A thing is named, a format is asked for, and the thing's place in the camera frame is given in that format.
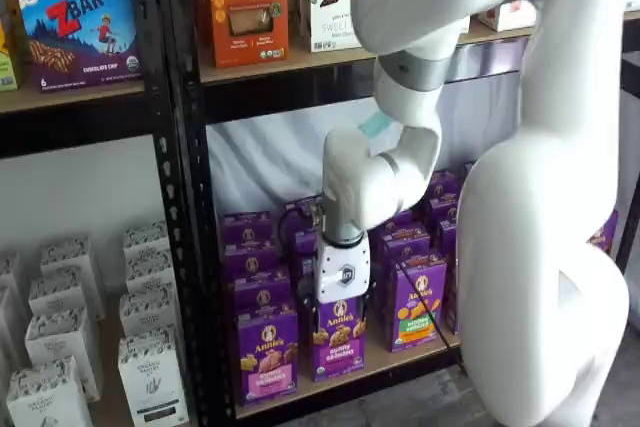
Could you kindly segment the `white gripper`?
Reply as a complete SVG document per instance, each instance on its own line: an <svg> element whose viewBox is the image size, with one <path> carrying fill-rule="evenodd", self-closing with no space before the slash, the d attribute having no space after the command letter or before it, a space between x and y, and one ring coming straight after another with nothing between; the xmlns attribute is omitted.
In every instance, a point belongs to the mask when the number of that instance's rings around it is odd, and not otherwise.
<svg viewBox="0 0 640 427"><path fill-rule="evenodd" d="M302 342L312 342L319 328L318 305L358 297L358 332L365 332L373 287L370 286L371 254L367 236L353 245L332 245L318 238L315 257L315 298L298 302L298 321Z"/></svg>

